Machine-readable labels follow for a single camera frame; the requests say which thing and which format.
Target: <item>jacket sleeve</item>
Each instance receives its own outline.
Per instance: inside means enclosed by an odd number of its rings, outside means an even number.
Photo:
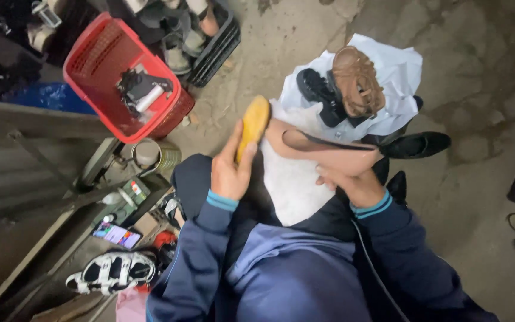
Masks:
[[[387,277],[405,294],[430,309],[460,309],[470,300],[456,271],[425,243],[425,229],[410,209],[387,191],[369,209],[355,209]]]
[[[183,225],[174,260],[148,296],[148,322],[204,320],[218,289],[237,205],[210,191],[200,215]]]

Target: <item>red plastic basket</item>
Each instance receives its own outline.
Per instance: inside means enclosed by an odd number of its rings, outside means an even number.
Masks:
[[[169,78],[174,84],[168,97],[162,95],[149,107],[153,116],[146,123],[131,116],[116,88],[121,73],[138,64],[148,74]],[[63,65],[63,77],[124,143],[167,136],[194,107],[194,99],[182,89],[168,66],[148,50],[130,27],[107,12],[101,13],[79,36]]]

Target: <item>black shoe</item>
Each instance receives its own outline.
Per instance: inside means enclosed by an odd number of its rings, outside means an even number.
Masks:
[[[387,190],[393,200],[399,205],[406,205],[406,174],[399,171],[387,184]]]
[[[380,150],[392,159],[421,159],[448,149],[451,143],[450,136],[444,133],[422,132],[401,136]]]
[[[347,117],[343,104],[329,90],[327,80],[313,69],[307,68],[297,74],[297,88],[306,100],[323,103],[319,116],[326,126],[336,127]]]

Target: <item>black pants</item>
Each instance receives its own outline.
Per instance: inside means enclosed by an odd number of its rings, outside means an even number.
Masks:
[[[373,170],[384,185],[389,174],[389,159],[381,159],[373,166]],[[200,214],[210,189],[211,171],[212,158],[201,154],[188,157],[174,169],[170,181],[176,189],[176,197],[180,199],[186,219],[192,219]],[[347,196],[338,190],[313,216],[290,228],[351,242],[356,237],[356,230],[351,222],[353,214],[348,202]],[[258,223],[281,226],[273,209],[264,211],[249,198],[242,198],[233,213],[232,233],[226,250],[224,271],[236,262],[249,233]]]

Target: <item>blue striped cuff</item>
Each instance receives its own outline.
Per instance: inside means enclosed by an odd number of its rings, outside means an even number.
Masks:
[[[391,194],[386,191],[384,194],[384,197],[381,201],[379,201],[376,205],[369,208],[357,208],[353,206],[353,204],[350,204],[351,209],[355,213],[355,216],[357,219],[363,219],[367,218],[368,216],[376,215],[378,213],[383,212],[385,209],[389,208],[391,203],[393,202],[393,198],[391,197]]]
[[[208,190],[208,197],[206,201],[214,207],[218,207],[220,209],[224,209],[227,211],[234,211],[238,208],[239,201],[235,201],[221,195],[217,195],[211,190]]]

